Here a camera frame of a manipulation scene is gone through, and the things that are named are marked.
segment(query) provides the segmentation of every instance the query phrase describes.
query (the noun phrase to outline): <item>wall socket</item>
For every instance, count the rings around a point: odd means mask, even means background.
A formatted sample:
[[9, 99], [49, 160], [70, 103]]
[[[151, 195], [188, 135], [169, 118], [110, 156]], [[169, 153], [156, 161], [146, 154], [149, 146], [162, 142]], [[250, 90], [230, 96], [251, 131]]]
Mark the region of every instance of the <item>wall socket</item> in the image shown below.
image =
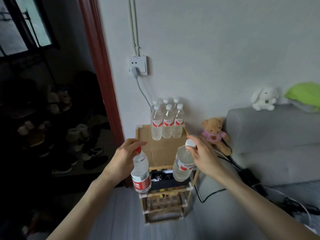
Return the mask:
[[130, 56], [129, 57], [129, 72], [133, 67], [139, 68], [139, 75], [148, 75], [147, 56]]

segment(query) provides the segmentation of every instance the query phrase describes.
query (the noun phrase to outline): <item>red and white label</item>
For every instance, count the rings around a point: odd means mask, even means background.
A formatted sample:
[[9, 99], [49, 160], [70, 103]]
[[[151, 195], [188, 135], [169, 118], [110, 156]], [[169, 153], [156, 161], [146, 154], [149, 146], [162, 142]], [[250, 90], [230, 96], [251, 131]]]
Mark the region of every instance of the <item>red and white label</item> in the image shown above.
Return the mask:
[[190, 164], [182, 163], [178, 157], [178, 154], [176, 155], [176, 163], [177, 163], [178, 169], [181, 171], [192, 170], [195, 165], [194, 163], [190, 163]]
[[163, 120], [163, 126], [173, 126], [174, 120]]
[[174, 125], [184, 125], [184, 119], [174, 119]]
[[162, 120], [152, 120], [152, 126], [153, 127], [161, 127], [162, 126]]
[[131, 178], [132, 178], [133, 186], [137, 190], [145, 190], [146, 188], [149, 187], [151, 183], [149, 170], [142, 176], [133, 176], [131, 174]]

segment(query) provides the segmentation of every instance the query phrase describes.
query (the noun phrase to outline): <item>white pipe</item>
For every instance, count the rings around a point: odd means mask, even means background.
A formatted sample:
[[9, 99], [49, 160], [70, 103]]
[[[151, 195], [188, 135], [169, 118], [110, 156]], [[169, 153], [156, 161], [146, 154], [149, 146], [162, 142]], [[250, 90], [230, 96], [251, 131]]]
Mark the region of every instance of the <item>white pipe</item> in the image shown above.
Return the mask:
[[135, 38], [135, 48], [137, 51], [137, 56], [140, 56], [139, 51], [139, 42], [138, 42], [138, 29], [137, 29], [137, 16], [136, 16], [136, 6], [134, 0], [131, 0], [131, 14], [132, 14], [132, 20], [133, 20], [133, 33]]
[[132, 46], [135, 53], [135, 56], [137, 56], [137, 50], [134, 40], [134, 30], [133, 30], [133, 24], [132, 24], [132, 13], [131, 13], [131, 1], [128, 0], [128, 8], [129, 8], [129, 22], [130, 22], [130, 32], [131, 32], [131, 39], [132, 39]]

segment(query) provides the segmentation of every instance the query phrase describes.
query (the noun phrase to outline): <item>window pane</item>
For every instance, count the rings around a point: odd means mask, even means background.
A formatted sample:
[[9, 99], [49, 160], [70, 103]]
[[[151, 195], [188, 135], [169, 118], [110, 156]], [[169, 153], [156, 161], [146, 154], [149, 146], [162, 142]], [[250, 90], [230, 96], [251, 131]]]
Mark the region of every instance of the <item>window pane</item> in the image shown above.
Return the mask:
[[[34, 0], [16, 0], [20, 11], [23, 13], [25, 11], [28, 11], [34, 31], [37, 35], [37, 38], [39, 40], [39, 43], [41, 46], [46, 46], [51, 44], [51, 41], [49, 39], [49, 36], [46, 32], [45, 26], [42, 23], [41, 17], [39, 15], [37, 6], [34, 3]], [[33, 30], [31, 28], [30, 22], [26, 20], [26, 23], [29, 27], [29, 30], [34, 38], [34, 41], [37, 42], [36, 37], [33, 33]]]
[[[0, 0], [0, 12], [8, 12], [3, 0]], [[9, 14], [3, 14], [3, 16], [0, 15], [0, 19], [3, 17], [5, 19], [11, 19]], [[16, 25], [12, 20], [0, 21], [0, 30], [0, 45], [6, 55], [12, 55], [28, 50]]]

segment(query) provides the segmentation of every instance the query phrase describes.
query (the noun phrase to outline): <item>person's left hand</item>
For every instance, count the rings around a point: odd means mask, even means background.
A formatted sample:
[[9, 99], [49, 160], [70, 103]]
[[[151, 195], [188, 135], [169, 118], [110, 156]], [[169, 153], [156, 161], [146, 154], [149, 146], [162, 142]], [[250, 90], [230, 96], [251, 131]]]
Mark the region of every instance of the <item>person's left hand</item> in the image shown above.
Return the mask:
[[133, 158], [138, 155], [134, 150], [146, 144], [147, 142], [145, 141], [126, 139], [126, 141], [115, 151], [113, 158], [105, 167], [102, 174], [114, 182], [114, 185], [120, 183], [128, 177], [134, 169]]

